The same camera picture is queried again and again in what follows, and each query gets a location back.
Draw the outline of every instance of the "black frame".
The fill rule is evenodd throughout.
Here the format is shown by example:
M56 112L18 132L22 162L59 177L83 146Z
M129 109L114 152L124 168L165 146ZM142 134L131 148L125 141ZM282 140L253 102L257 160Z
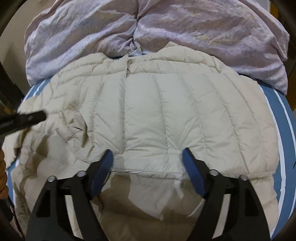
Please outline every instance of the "black frame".
M296 1L295 0L270 0L280 11L282 16L285 18L285 21L288 24L289 33L292 36L292 38L296 39ZM0 35L3 33L3 30L5 29L6 25L9 23L10 19L13 17L13 15L16 13L16 11L21 7L23 3L25 3L26 0L23 0L18 7L15 9L14 13L7 19L4 26L0 26ZM8 77L7 73L5 72L2 64L0 63L0 89L5 90L13 90L15 98L9 98L7 96L1 96L0 98L4 100L4 104L6 104L8 107L11 108L17 108L17 106L21 103L22 98L24 95L22 92L18 89L16 85L13 84L13 82ZM0 227L6 226L7 223L2 222L2 217L0 213ZM274 241L290 241L295 239L296 237L296 210L294 210L292 216L286 223L286 225L283 227L283 229L280 231L280 233L276 236ZM12 240L19 240L16 236L12 238Z

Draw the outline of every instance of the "crumpled fabric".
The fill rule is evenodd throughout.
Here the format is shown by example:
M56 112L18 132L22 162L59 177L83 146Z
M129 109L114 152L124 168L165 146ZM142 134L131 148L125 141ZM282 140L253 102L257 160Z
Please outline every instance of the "crumpled fabric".
M110 149L113 168L93 203L108 240L187 240L203 202L182 162L186 147L224 176L247 175L269 229L277 224L279 147L266 97L256 81L213 56L172 42L118 60L90 54L53 76L19 113L38 110L46 121L7 136L3 145L7 166L20 154L12 180L24 230L48 176L71 177ZM78 235L69 199L67 209Z
M289 34L253 0L57 0L25 34L30 85L90 53L157 52L169 41L287 94Z

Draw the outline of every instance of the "black cord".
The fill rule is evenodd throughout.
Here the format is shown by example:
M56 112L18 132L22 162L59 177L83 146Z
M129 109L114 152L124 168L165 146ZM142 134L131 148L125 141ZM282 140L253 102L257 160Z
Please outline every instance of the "black cord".
M14 205L14 203L12 202L12 200L10 199L10 197L8 197L8 201L9 201L10 206L12 207L12 213L13 213L13 216L14 216L14 218L15 218L15 223L16 223L16 225L17 225L17 229L18 229L19 233L22 235L22 238L25 239L25 236L24 236L24 234L23 234L23 232L22 232L22 228L21 228L21 226L20 226L20 223L19 223L19 221L18 221L18 219L17 219L17 215L16 215L16 213L15 213L15 205Z
M2 209L0 209L0 235L1 241L24 241L24 239L11 226Z

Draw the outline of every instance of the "hand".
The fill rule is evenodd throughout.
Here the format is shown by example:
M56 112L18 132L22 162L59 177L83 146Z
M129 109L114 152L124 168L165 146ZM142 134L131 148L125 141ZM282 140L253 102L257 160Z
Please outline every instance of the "hand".
M6 174L6 164L4 161L4 153L0 150L0 199L8 198L8 187L7 174Z

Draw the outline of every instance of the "quilted stitching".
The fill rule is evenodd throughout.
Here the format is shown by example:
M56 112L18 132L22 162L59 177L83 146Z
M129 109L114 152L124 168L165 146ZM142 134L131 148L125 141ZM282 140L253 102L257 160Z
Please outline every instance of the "quilted stitching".
M23 145L46 157L39 160L37 176L25 180L21 195L33 193L26 199L32 207L41 188L38 183L46 176L71 176L109 148L115 155L114 167L101 194L100 213L107 235L112 231L107 220L115 213L125 225L129 225L126 216L139 218L142 224L153 218L176 232L173 222L194 225L197 215L188 216L200 202L180 160L182 150L189 147L210 168L231 176L248 173L272 226L277 219L272 174L278 162L272 116L264 97L257 97L262 93L252 91L255 85L238 88L228 74L237 83L250 81L215 57L181 46L119 60L91 54L69 64L40 96L20 107L21 112L45 108L48 119L34 126L23 141L21 133L6 139L16 148ZM51 139L44 145L46 135ZM257 137L260 146L250 149ZM270 147L269 153L262 147ZM58 159L55 148L63 150L65 165L52 166L48 151ZM20 158L26 163L30 155ZM17 182L22 182L26 168L30 169L23 165L16 169Z

